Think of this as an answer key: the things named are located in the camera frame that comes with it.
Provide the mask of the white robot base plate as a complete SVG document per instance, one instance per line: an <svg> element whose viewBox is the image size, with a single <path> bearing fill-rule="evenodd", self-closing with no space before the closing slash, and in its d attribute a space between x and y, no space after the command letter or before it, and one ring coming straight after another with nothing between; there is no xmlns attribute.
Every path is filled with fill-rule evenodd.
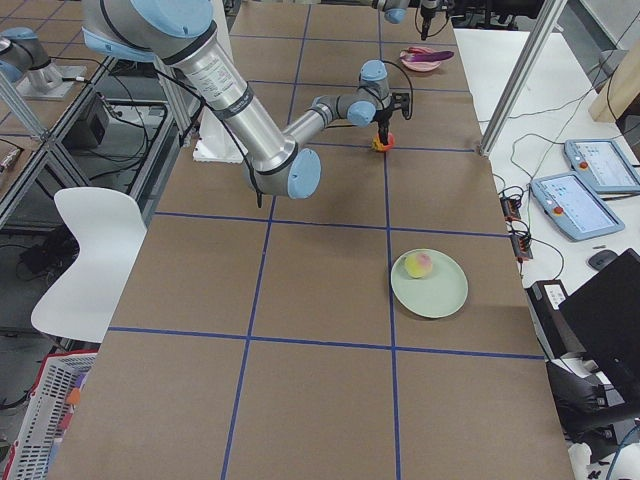
<svg viewBox="0 0 640 480"><path fill-rule="evenodd" d="M198 128L198 140L193 152L196 162L240 164L242 153L215 115L204 107Z"/></svg>

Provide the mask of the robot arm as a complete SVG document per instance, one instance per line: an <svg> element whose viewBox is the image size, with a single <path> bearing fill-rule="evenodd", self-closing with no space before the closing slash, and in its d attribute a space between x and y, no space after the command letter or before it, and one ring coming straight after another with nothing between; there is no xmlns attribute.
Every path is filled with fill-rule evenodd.
<svg viewBox="0 0 640 480"><path fill-rule="evenodd" d="M412 114L411 97L391 91L386 66L368 60L353 94L324 95L285 129L280 129L236 69L217 39L209 1L85 1L86 45L104 55L131 61L161 60L180 70L206 106L245 150L245 175L258 196L304 199L321 178L318 154L307 148L332 122L378 125L378 138L390 142L395 111Z"/></svg>
<svg viewBox="0 0 640 480"><path fill-rule="evenodd" d="M369 5L371 8L382 12L387 22L399 24L404 20L411 2L409 0L371 0L362 1L362 4ZM431 23L439 7L440 2L436 0L417 1L416 12L420 14L422 23L420 26L417 26L416 29L420 33L422 40L428 38Z"/></svg>

